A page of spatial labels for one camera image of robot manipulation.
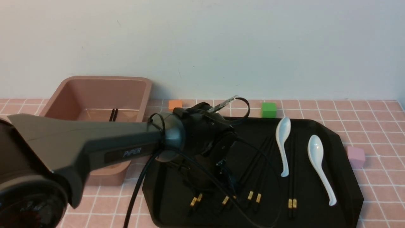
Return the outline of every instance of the green cube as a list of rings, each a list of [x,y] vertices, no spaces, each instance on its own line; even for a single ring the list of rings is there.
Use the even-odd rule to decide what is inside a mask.
[[[277,105],[276,103],[262,103],[262,118],[276,118]]]

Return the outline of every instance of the pink cube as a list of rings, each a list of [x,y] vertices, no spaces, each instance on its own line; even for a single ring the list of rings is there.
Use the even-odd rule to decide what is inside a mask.
[[[364,150],[354,146],[347,147],[347,157],[352,166],[352,169],[361,169],[366,161]]]

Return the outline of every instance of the black circular joint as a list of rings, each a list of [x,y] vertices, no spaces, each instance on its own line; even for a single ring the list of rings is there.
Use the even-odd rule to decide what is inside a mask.
[[[0,184],[0,228],[54,228],[66,206],[62,188],[42,176]]]

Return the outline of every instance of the piper logo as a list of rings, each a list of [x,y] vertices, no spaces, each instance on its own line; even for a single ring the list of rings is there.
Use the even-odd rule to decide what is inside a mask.
[[[130,156],[133,156],[133,155],[137,155],[137,154],[139,154],[141,152],[141,150],[142,150],[142,147],[135,148],[135,149],[132,149],[130,151],[125,151],[124,155],[122,157],[125,158],[125,157],[130,157]]]

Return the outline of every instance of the small block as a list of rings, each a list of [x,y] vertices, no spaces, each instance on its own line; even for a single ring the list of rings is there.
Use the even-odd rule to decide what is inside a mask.
[[[277,115],[276,103],[263,102],[261,113],[262,118],[276,118]]]
[[[366,161],[364,150],[354,146],[348,146],[346,151],[352,168],[361,169],[364,165],[364,162]]]
[[[169,111],[173,112],[174,108],[182,108],[181,100],[169,100]]]

